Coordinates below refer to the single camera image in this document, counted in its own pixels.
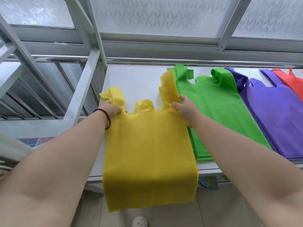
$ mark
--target patterned glass panel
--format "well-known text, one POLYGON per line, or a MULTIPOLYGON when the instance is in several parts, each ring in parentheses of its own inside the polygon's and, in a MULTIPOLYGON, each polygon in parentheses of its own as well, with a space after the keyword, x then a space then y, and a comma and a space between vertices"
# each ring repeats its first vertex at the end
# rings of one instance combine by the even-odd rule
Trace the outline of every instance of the patterned glass panel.
POLYGON ((92 0, 103 33, 219 38, 238 0, 92 0))
POLYGON ((233 36, 303 39, 303 0, 252 0, 233 36))
POLYGON ((64 0, 0 0, 9 24, 74 28, 64 0))

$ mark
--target floor tile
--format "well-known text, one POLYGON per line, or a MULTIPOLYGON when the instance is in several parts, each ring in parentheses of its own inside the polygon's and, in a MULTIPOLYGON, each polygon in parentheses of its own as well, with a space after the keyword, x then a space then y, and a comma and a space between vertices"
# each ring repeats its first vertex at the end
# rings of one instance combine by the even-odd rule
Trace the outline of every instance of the floor tile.
POLYGON ((261 221, 234 185, 219 191, 198 188, 204 227, 262 227, 261 221))
POLYGON ((83 191, 71 227, 99 227, 103 195, 83 191))
POLYGON ((149 227, 203 227, 198 200, 184 204, 154 206, 143 209, 128 209, 109 213, 103 199, 100 227, 131 227, 136 216, 147 218, 149 227))

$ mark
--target shoe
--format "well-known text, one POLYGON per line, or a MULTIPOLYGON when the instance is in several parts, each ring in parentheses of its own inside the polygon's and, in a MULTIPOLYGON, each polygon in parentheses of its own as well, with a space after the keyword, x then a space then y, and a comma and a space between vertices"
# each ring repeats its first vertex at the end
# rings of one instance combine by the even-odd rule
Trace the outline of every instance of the shoe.
POLYGON ((147 220, 145 217, 138 216, 133 220, 131 227, 147 227, 147 220))

